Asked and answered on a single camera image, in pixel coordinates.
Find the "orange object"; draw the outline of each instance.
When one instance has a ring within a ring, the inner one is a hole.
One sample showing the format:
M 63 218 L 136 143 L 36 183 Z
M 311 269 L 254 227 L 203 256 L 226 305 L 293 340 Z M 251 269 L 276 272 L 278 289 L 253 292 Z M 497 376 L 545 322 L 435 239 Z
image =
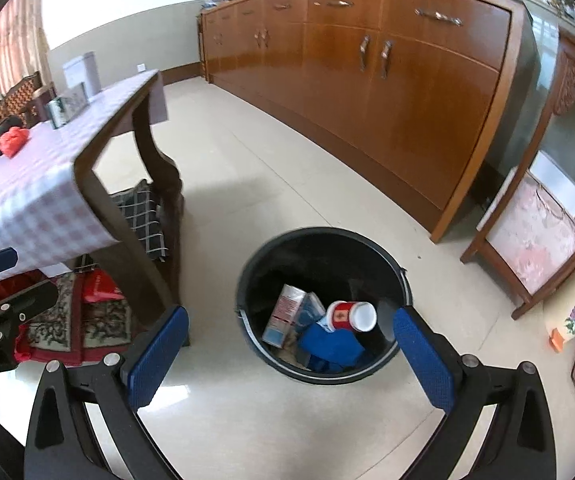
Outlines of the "orange object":
M 552 330 L 552 335 L 550 336 L 550 346 L 554 349 L 555 352 L 561 353 L 563 351 L 563 343 L 565 340 L 561 333 L 559 332 L 558 328 Z
M 0 137 L 0 150 L 8 158 L 13 158 L 28 142 L 30 131 L 27 128 L 11 127 Z

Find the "floor tile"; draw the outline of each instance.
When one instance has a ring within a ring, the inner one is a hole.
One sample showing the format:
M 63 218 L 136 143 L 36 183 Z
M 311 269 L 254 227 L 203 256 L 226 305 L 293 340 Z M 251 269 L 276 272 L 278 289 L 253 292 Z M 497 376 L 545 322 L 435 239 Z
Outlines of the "floor tile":
M 192 346 L 183 348 L 139 414 L 188 480 L 399 478 L 442 412 L 432 408 L 402 353 L 344 386 L 289 380 L 247 346 L 234 311 L 250 256 L 283 232 L 332 225 L 359 232 L 407 269 L 414 304 L 461 352 L 489 365 L 534 362 L 552 413 L 559 478 L 575 473 L 575 343 L 554 354 L 542 311 L 511 320 L 512 299 L 477 262 L 459 256 L 482 210 L 464 207 L 438 245 L 378 189 L 294 130 L 195 78 L 165 88 L 170 121 L 154 139 L 180 169 L 182 296 Z M 96 168 L 110 192 L 147 177 L 130 134 L 112 139 Z M 43 364 L 0 374 L 0 421 L 25 440 Z M 98 409 L 90 418 L 113 471 L 129 478 Z M 456 465 L 460 478 L 483 441 L 491 409 Z

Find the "trash can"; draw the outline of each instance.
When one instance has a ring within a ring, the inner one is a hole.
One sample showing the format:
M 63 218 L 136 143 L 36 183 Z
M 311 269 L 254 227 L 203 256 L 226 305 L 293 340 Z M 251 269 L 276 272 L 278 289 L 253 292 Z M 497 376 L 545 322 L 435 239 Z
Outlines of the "trash can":
M 372 303 L 377 325 L 356 335 L 373 358 L 335 374 L 277 358 L 261 336 L 286 283 L 315 292 L 325 307 L 338 300 Z M 252 349 L 279 372 L 311 384 L 352 383 L 382 368 L 399 350 L 392 316 L 406 305 L 412 305 L 410 285 L 395 259 L 372 240 L 331 227 L 299 229 L 270 240 L 247 262 L 236 293 L 236 311 Z

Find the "table leg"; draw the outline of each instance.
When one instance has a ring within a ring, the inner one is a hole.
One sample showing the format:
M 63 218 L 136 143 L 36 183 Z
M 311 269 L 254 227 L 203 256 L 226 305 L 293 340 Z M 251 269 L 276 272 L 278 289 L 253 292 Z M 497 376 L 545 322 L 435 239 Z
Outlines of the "table leg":
M 79 186 L 97 218 L 119 241 L 90 256 L 119 286 L 139 322 L 150 328 L 175 303 L 170 289 L 98 177 L 90 173 Z
M 181 218 L 183 216 L 183 183 L 174 161 L 162 153 L 152 139 L 149 96 L 132 114 L 134 138 L 139 156 L 152 178 L 152 190 L 161 200 L 160 221 L 168 255 L 156 265 L 170 287 L 172 299 L 181 304 Z

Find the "table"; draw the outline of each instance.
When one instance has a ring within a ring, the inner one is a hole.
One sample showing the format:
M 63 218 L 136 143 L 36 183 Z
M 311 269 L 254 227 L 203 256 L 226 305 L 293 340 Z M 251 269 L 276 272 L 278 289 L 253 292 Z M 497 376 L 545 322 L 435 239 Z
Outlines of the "table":
M 71 123 L 40 123 L 12 159 L 0 157 L 0 249 L 17 265 L 0 280 L 89 253 L 122 290 L 138 320 L 152 326 L 178 304 L 183 183 L 174 162 L 156 147 L 152 122 L 167 119 L 158 71 L 104 89 Z M 161 199 L 169 255 L 152 262 L 94 173 L 109 140 L 133 130 L 138 153 Z

